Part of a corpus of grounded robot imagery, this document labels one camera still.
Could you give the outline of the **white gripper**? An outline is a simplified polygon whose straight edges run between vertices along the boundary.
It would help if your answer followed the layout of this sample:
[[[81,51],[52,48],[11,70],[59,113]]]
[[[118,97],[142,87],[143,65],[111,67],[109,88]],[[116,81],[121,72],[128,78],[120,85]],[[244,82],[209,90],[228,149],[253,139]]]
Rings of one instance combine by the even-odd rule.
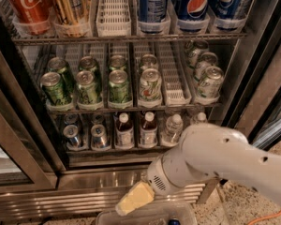
[[[148,183],[139,181],[115,205],[119,216],[126,216],[151,203],[155,193],[162,196],[171,195],[194,182],[179,148],[171,148],[153,161],[147,170],[147,180],[151,187]]]

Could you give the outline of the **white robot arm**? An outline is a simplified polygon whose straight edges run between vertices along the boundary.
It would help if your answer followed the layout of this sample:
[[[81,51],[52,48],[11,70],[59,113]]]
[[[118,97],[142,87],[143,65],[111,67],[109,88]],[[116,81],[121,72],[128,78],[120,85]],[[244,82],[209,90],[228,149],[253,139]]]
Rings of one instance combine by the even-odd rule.
[[[149,165],[115,210],[123,217],[156,194],[168,196],[212,178],[252,188],[281,206],[281,156],[250,145],[238,130],[200,123],[187,127],[178,144]]]

